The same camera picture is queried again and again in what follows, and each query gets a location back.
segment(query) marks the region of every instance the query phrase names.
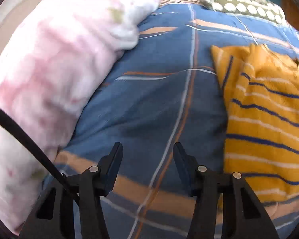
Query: black cable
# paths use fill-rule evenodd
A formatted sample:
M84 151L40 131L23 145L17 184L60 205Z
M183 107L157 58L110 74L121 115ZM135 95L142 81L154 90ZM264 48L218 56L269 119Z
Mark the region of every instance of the black cable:
M3 110L0 109L0 126L8 131L17 139L44 167L48 172L72 195L73 199L79 205L79 196L71 190L66 178L58 171L54 164L49 160L45 153L37 144L23 131L23 129Z

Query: blue stripe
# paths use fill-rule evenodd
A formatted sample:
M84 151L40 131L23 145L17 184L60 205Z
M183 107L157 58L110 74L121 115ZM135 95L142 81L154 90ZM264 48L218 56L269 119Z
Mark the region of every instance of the blue stripe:
M261 138L257 138L257 137L251 137L251 136L245 136L245 135L239 135L239 134L226 134L226 138L245 140L245 141L249 141L249 142L253 142L253 143L257 143L257 144L272 146L275 148L282 148L282 149L286 149L290 152L293 152L293 153L299 155L298 150L295 150L295 149L288 147L284 144L276 143L276 142L273 142L273 141L270 141L267 139L261 139Z
M290 185L299 185L298 182L293 182L286 180L284 177L281 177L279 174L271 174L271 173L253 173L253 172L247 172L247 173L242 173L241 174L243 177L269 177L269 178L278 178L280 180L283 180L285 183L288 183Z
M242 72L240 75L246 77L250 81L250 76L244 72Z
M256 108L256 109L258 109L258 110L267 112L268 114L270 114L270 115L272 115L272 116L275 116L275 117L280 118L282 121L286 121L286 122L288 122L289 124L291 124L291 125L293 125L293 126L295 126L295 127L299 127L299 123L293 122L293 121L291 121L291 120L289 120L289 119L287 119L287 118L285 118L285 117L283 117L283 116L280 116L278 113L273 112L273 111L271 111L271 110L269 110L269 109L267 109L267 108L265 108L265 107L259 106L259 105L257 105L257 104L243 105L243 104L241 104L241 102L240 102L239 100L237 100L237 99L233 99L232 102L238 104L238 105L239 105L241 108L243 108L243 109Z
M267 91L269 91L269 92L271 92L271 93L275 93L275 94L282 95L282 96L289 97L289 98L293 98L293 99L299 99L299 95L274 91L274 90L269 89L269 88L268 88L266 85L264 85L263 83L259 83L259 82L250 82L249 85L259 85L259 86L263 86L263 87L266 88Z
M230 70L231 70L233 60L234 60L234 57L231 56L230 61L229 61L229 65L228 65L228 68L227 68L227 72L226 72L226 75L225 75L225 78L224 78L224 81L222 82L222 91L223 92L224 92L225 85L226 85L228 77L229 77L229 73L230 73Z

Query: white stripe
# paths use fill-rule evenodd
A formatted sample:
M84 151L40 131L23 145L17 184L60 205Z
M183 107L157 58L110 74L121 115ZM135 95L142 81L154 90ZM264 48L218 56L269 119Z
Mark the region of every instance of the white stripe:
M191 69L185 69L183 71L192 71L192 70L195 70L195 71L201 71L201 72L207 72L207 73L211 73L213 75L216 75L214 72L212 71L208 71L208 70L205 70L205 69L200 69L200 68L191 68ZM168 76L165 76L165 77L143 77L143 76L128 76L128 75L122 75L118 78L116 78L115 80L140 80L140 81L151 81L151 80L162 80L162 79L165 79L167 78Z
M219 64L220 64L220 60L222 60L222 55L224 54L224 50L220 50L220 53L218 54L217 57L217 63L216 63L216 67L219 68Z
M243 91L243 92L246 92L246 89L244 87L242 87L241 85L239 85L239 84L236 84L236 88Z
M284 223L284 224L282 224L282 225L280 225L280 226L277 226L277 227L276 227L276 230L278 230L278 229L280 229L280 228L283 228L283 227L285 227L285 226L287 226L287 225L292 224L292 223L293 223L294 221L296 221L296 219L298 219L298 218L299 218L299 215L296 216L296 217L294 217L292 221L287 222L287 223Z
M250 63L246 63L245 62L245 64L247 65L247 66L249 66L252 70L254 70L255 71L255 68L254 68L254 66L253 65L251 65Z
M188 4L188 7L191 11L191 15L192 15L192 20L194 20L194 12L192 10L192 5L191 4ZM193 57L194 57L194 50L195 49L195 31L192 32L192 47L191 47L191 53L190 53L190 58L189 58L189 62L190 62L190 68L193 68ZM167 156L167 153L168 153L168 149L170 148L171 146L171 142L174 138L174 135L176 133L176 130L179 126L179 123L180 123L180 119L183 115L183 110L184 110L184 106L185 106L185 102L186 102L186 98L187 98L187 91L188 91L188 86L189 86L189 80L190 80L190 76L191 76L191 71L188 71L188 74L187 74L187 77L186 77L186 82L185 82L185 87L184 87L184 92L183 92L183 95L182 95L182 100L181 100L181 104L180 104L180 107L179 107L179 112L178 112L178 116L177 116L177 119L176 119L176 122L175 122L175 125L174 125L174 128L172 130L172 133L168 139L168 142L166 144L166 147L165 147L165 150L164 150L164 153L163 153L163 156L162 156L162 159L160 161L160 163L158 164L153 176L152 176L152 179L149 183L149 193L147 194L146 198L144 199L144 201L142 202L142 204L139 205L139 207L137 208L137 211L136 211L136 218L134 220L134 224L132 226L132 229L128 235L128 239L131 239L133 233L134 233L134 230L136 228L136 225L137 225L137 222L139 220L139 214L140 214L140 211L141 209L147 204L147 201L149 200L151 194L152 194L152 186L153 186L153 183L156 179L156 176L159 172L159 170L161 169L164 161L165 161L165 158Z
M290 81L282 79L282 78L274 78L274 77L257 77L254 78L255 80L259 81L271 81L271 82L281 82L281 83L288 83L292 84Z
M200 68L192 68L192 69L186 69L184 71L189 71L189 70L196 70L196 71L201 71L201 72L207 72L207 73L211 73L213 75L216 75L214 72L212 71L208 71L208 70L205 70L205 69L200 69Z
M234 16L244 26L245 30L250 34L250 36L252 36L252 38L254 39L254 42L256 43L256 45L259 45L258 42L255 40L255 37L254 37L253 33L247 28L247 26L245 24L243 24L242 21L236 15L234 15Z
M295 113L298 113L299 114L299 110L296 110L294 108L290 108L290 107L287 107L287 106L284 106L284 105L281 105L275 101L273 101L269 96L267 95L264 95L264 94L261 94L261 93L257 93L257 92L251 92L251 93L246 93L246 89L244 87L242 87L241 85L236 85L236 88L243 91L244 92L244 95L245 96L258 96L258 97L261 97L263 99L266 99L268 101L270 101L272 104L276 105L277 107L285 110L285 111L288 111L288 112L295 112Z
M141 76L125 76L122 75L115 80L142 80L142 81L151 81L151 80L162 80L167 78L168 76L165 77L141 77Z
M281 32L280 32L280 33L282 33L282 34L284 35L285 39L287 39L289 45L292 47L292 50L295 52L296 55L298 55L297 51L295 50L295 47L291 44L290 40L288 39L288 37L287 37L287 35L285 34L285 32L283 31L283 29L281 29Z
M155 16L155 15L159 15L159 14L164 14L164 13L150 14L150 16Z
M238 13L226 13L227 15L230 15L230 16L234 16L234 15L237 15L238 17L240 18L247 18L247 19L252 19L252 20L256 20L256 21L261 21L261 22L265 22L267 24L271 24L277 28L283 28L283 24L277 24L277 23L274 23L270 20L266 20L266 19L263 19L263 18L259 18L257 16L252 16L252 15L242 15L242 14L238 14Z
M243 34L236 34L236 33L232 33L232 32L229 32L229 31L206 30L206 29L195 28L194 26L187 25L187 24L183 24L183 26L188 26L188 27L194 28L194 29L199 30L199 31L224 33L224 34L229 34L229 35L233 35L233 36L237 36L237 37L243 37L243 38L247 38L247 39L253 40L253 38L250 37L250 36L245 36L245 35L243 35ZM294 50L292 49L292 46L290 46L291 48L288 48L288 47L286 47L286 46L284 46L284 45L277 44L277 43L271 42L271 41L266 40L266 39L261 39L261 38L258 38L258 37L256 37L255 39L264 41L265 43L270 43L270 44L272 44L272 45L274 45L274 46L282 47L283 49L288 49L288 50L294 51Z
M258 120L258 119L240 118L240 117L237 117L237 116L229 116L229 119L240 121L240 122L247 122L247 123L258 124L258 125L260 125L262 127L271 129L271 130L276 131L276 132L279 132L279 133L285 135L286 137L289 137L289 138L294 139L294 140L296 140L296 141L299 142L299 137L294 136L294 135L292 135L290 133L287 133L287 132L283 131L282 129L274 127L274 126L272 126L270 124L263 123L261 120Z
M156 36L159 36L159 35L164 35L165 33L161 33L161 34L157 34L157 35L154 35L154 36L148 36L148 37L156 37Z
M105 202L106 204L110 205L112 208L114 208L115 210L121 212L121 213L124 213L125 215L129 216L129 217L132 217L132 218L135 218L136 216L134 215L134 213L130 212L129 210L113 203L112 201L110 201L109 199L105 198L105 197L100 197L100 199ZM162 224L158 224L156 222L153 222L153 221L150 221L150 220L147 220L145 218L140 218L140 220L145 223L145 224L148 224L152 227L156 227L156 228L159 228L159 229L162 229L162 230L165 230L165 231L170 231L170 232L175 232L179 235L182 235L182 236L187 236L187 232L181 230L181 229L178 229L176 227L171 227L171 226L168 226L168 225L162 225Z
M263 190L263 191L255 191L256 195L268 195L268 194L278 194L281 196L285 196L288 199L299 196L299 192L293 194L287 194L285 191L281 191L279 188Z
M285 79L282 79L282 78L275 78L275 77L257 77L257 78L254 78L253 77L253 79L259 80L259 81L271 81L271 82L286 83L286 84L291 84L293 87L295 87L292 82L290 82L288 80L285 80Z
M265 158L260 158L257 156L249 156L249 155L241 155L237 153L225 153L225 159L239 159L239 160L247 160L253 162L260 162L265 164L271 164L281 168L289 168L289 169L299 169L299 164L288 164L288 163L281 163L271 161Z

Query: orange stripe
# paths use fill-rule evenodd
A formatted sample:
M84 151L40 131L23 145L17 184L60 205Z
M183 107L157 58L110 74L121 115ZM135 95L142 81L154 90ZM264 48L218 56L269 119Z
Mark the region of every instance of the orange stripe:
M206 22L206 21L198 20L198 19L196 19L196 20L194 20L192 22L196 23L196 24L198 24L200 26L204 26L204 27L224 29L224 30L228 30L228 31L234 31L234 32L242 33L242 34L247 34L248 36L250 36L250 33L248 31L242 30L240 28L235 28L235 27L232 27L232 26L229 26L229 25L224 25L224 24L220 24L220 23ZM251 32L251 33L253 34L253 36L255 38L268 40L268 41L273 42L275 44L279 44L279 45L282 45L282 46L287 47L289 49L292 49L292 46L290 45L290 43L282 41L282 40L280 40L278 38L269 37L269 36L266 36L266 35L263 35L263 34L260 34L260 33L256 33L256 32ZM297 53L299 53L299 48L294 47L294 50Z
M208 68L208 69L210 69L210 70L215 70L214 68L212 68L212 67L198 67L198 68Z
M128 71L125 72L123 75L171 75L174 74L176 72L132 72L132 71Z
M55 164L65 164L70 166L77 173L82 173L89 167L97 165L96 162L80 158L67 151L61 151L55 162ZM115 181L113 192L126 200L135 204L142 204L150 189L148 186L139 184L130 180L129 178L118 175ZM191 219L193 217L195 208L195 199L181 196L175 193L159 190L158 194L150 206L150 210L162 212L168 215L174 215L177 217L183 217ZM271 219L279 218L293 212L299 211L299 199L288 203L279 204L277 206L269 206L265 208ZM221 224L222 214L217 215L216 224Z
M106 87L106 86L109 86L110 83L109 82L105 82L105 83L102 83L99 87Z
M194 68L197 67L197 54L198 54L198 34L197 34L197 31L195 30L195 50L194 50ZM189 91L188 91L188 96L187 96L187 104L186 104L186 107L185 107L185 111L184 111L184 117L182 119L182 123L180 125L180 129L178 131L178 133L176 134L176 137L175 137L175 142L178 142L179 140L179 137L181 136L182 132L183 132L183 129L185 127L185 123L186 123L186 120L187 120L187 116L188 116L188 112L189 112L189 108L190 108L190 105L191 105L191 102L192 102L192 96L193 96L193 93L194 93L194 80L195 80L195 76L196 76L196 72L194 71L192 73L192 76L191 76L191 80L190 80L190 85L189 85ZM157 181L157 184L156 184L156 187L154 189L154 192L151 194L147 204L146 204L146 207L144 208L144 211L142 213L142 218L145 218L146 216L146 213L148 211L148 209L150 208L150 206L152 205L153 201L155 200L157 194L158 194L158 191L159 191L159 187L162 183L162 180L163 178L165 177L165 173L171 163L173 159L173 151L170 152L169 156L168 156L168 159L166 161L166 164L158 178L158 181ZM143 228L143 222L140 221L140 224L139 224L139 227L138 227L138 230L135 234L135 237L134 239L138 239L140 233L141 233L141 230Z
M145 31L141 31L140 34L154 34L154 33L172 31L174 29L176 29L176 27L155 27L155 28L149 28Z

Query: fabric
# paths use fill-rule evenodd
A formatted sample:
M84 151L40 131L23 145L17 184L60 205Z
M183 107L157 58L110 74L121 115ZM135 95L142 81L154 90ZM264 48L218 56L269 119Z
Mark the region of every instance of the fabric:
M299 195L299 60L264 44L211 51L228 114L224 171L261 202Z
M51 161L159 0L43 0L0 56L0 108ZM0 219L18 234L41 191L41 164L0 127Z
M280 6L267 0L200 0L207 9L259 17L277 24L285 24Z
M172 159L175 141L199 164L223 171L227 113L212 45L249 46L255 39L299 58L294 28L236 16L195 4L159 8L139 24L138 45L125 52L84 108L55 163L67 175L80 173L115 142L123 144L114 190L101 199L111 239L186 238L195 198L187 196L179 179ZM299 196L264 206L280 238L286 238L299 221ZM221 222L220 212L215 238ZM75 224L80 239L77 208Z

